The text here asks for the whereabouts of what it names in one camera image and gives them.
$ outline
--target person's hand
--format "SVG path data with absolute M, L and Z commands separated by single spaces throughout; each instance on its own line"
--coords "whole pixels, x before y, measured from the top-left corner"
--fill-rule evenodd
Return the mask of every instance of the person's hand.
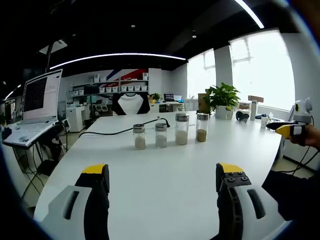
M 305 140 L 304 144 L 306 146 L 311 146 L 320 151 L 320 130 L 312 126 L 311 124 L 307 124 L 305 126 Z M 293 144 L 300 143 L 300 136 L 290 137 L 289 140 Z

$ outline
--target metal jar lid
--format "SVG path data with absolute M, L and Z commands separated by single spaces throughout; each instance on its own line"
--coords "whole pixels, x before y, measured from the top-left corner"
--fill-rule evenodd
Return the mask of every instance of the metal jar lid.
M 196 114 L 196 119 L 198 120 L 208 120 L 209 119 L 209 114 L 208 113 L 197 113 Z
M 175 115 L 175 120 L 177 122 L 188 122 L 189 121 L 189 114 L 188 113 L 177 113 Z
M 133 125 L 133 132 L 135 134 L 142 134 L 145 132 L 145 125 L 143 124 L 135 124 Z
M 166 123 L 156 123 L 155 124 L 155 131 L 156 132 L 165 132 L 167 131 L 167 124 Z

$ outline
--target computer monitor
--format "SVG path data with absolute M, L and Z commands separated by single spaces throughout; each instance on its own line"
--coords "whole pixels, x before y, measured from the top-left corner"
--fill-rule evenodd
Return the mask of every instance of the computer monitor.
M 62 69 L 37 76 L 25 83 L 22 120 L 56 120 Z

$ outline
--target window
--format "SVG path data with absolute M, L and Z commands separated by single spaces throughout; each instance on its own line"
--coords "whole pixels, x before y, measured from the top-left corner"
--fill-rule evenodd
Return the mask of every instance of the window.
M 230 41 L 232 79 L 242 101 L 264 98 L 260 105 L 290 111 L 295 81 L 285 42 L 278 30 L 250 34 Z
M 205 51 L 188 60 L 187 64 L 187 98 L 204 94 L 205 89 L 216 85 L 216 63 L 213 49 Z

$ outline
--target laptop keyboard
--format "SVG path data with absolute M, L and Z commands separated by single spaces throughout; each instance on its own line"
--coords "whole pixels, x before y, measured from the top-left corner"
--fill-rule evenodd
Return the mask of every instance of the laptop keyboard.
M 41 132 L 51 124 L 52 122 L 36 122 L 36 123 L 21 124 L 21 125 L 17 125 L 15 129 L 12 129 L 12 131 L 15 133 L 37 133 L 37 132 Z

